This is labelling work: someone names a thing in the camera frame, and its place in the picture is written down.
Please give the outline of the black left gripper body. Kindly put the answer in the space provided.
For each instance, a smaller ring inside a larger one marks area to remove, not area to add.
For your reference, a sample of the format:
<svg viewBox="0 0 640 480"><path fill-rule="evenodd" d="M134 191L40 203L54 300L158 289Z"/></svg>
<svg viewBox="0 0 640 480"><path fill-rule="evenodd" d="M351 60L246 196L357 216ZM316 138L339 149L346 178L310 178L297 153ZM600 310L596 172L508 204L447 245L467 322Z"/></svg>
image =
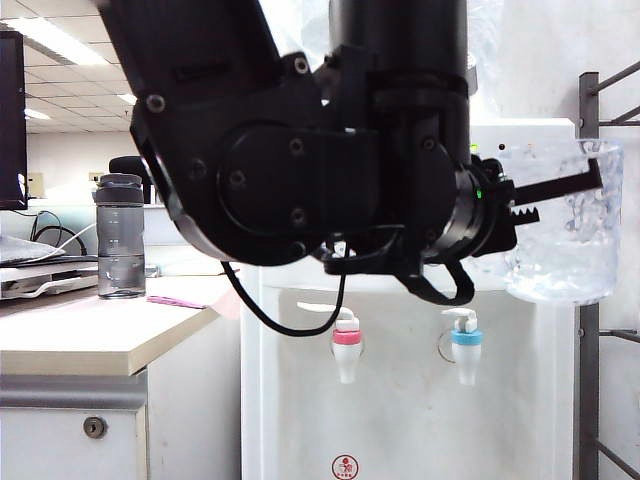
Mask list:
<svg viewBox="0 0 640 480"><path fill-rule="evenodd" d="M540 221L537 207L512 212L516 200L514 182L505 176L502 164L495 158L481 160L472 154L475 173L480 174L483 220L478 237L472 242L471 256L507 252L517 245L516 227Z"/></svg>

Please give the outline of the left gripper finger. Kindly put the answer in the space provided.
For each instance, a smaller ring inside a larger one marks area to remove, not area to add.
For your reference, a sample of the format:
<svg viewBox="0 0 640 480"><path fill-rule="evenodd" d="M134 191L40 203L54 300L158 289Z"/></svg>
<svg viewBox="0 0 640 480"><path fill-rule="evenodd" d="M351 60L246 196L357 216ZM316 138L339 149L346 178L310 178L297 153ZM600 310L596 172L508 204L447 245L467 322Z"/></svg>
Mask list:
<svg viewBox="0 0 640 480"><path fill-rule="evenodd" d="M601 188L603 184L598 161L589 158L587 163L588 170L584 173L516 188L514 202L535 203Z"/></svg>

